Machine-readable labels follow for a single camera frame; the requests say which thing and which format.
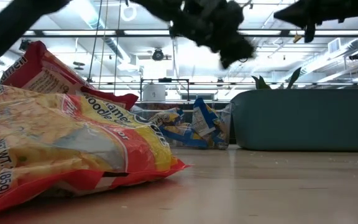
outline green plant leaf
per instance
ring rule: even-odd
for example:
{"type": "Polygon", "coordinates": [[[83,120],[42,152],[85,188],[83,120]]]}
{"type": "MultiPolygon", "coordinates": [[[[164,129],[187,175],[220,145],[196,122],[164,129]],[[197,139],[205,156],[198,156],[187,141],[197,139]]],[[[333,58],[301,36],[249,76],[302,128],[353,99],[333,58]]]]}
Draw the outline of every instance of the green plant leaf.
{"type": "Polygon", "coordinates": [[[302,67],[299,67],[298,69],[295,70],[295,72],[292,73],[290,82],[287,86],[287,89],[290,89],[293,86],[293,84],[297,81],[297,79],[299,78],[299,75],[301,73],[301,69],[302,69],[302,67]]]}
{"type": "Polygon", "coordinates": [[[252,76],[252,75],[251,75],[251,77],[255,80],[255,87],[258,90],[259,89],[259,79],[257,77],[255,77],[255,76],[252,76]]]}
{"type": "Polygon", "coordinates": [[[263,77],[259,77],[259,88],[260,89],[271,89],[271,87],[265,83],[265,80],[263,77]]]}

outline wooden floor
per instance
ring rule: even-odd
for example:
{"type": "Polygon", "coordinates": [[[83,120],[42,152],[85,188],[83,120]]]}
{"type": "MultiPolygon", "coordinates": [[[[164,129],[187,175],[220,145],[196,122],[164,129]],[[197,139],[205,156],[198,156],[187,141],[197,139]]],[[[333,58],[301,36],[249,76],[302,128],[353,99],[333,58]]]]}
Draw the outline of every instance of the wooden floor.
{"type": "Polygon", "coordinates": [[[29,202],[0,224],[358,224],[358,153],[176,149],[167,180],[29,202]]]}

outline air vent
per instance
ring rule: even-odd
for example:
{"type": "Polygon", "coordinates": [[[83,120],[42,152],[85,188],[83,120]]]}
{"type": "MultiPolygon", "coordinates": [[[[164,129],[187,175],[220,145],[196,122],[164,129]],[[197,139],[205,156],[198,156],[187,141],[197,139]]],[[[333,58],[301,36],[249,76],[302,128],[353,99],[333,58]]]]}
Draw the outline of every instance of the air vent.
{"type": "Polygon", "coordinates": [[[328,43],[328,52],[330,54],[337,52],[341,48],[341,40],[337,38],[330,43],[328,43]]]}

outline red and yellow plastic bag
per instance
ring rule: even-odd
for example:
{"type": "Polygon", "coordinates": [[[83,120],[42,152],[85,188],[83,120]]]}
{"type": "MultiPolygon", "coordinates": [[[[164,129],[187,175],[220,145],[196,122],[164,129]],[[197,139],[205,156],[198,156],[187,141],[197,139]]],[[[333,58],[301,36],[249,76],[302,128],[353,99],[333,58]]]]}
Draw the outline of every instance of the red and yellow plastic bag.
{"type": "Polygon", "coordinates": [[[0,84],[38,93],[67,93],[92,95],[129,110],[138,97],[133,94],[116,96],[95,89],[56,56],[50,53],[41,41],[29,45],[23,57],[10,66],[2,75],[0,84]]]}
{"type": "Polygon", "coordinates": [[[156,125],[118,105],[0,85],[0,210],[52,187],[90,194],[185,167],[156,125]]]}

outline teal storage bin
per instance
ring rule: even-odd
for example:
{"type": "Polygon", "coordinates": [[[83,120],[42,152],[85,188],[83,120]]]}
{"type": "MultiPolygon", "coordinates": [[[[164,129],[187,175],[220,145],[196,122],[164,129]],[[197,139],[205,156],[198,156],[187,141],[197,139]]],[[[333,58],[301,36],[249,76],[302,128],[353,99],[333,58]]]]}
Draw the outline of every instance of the teal storage bin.
{"type": "Polygon", "coordinates": [[[358,151],[358,89],[250,90],[231,102],[240,147],[358,151]]]}

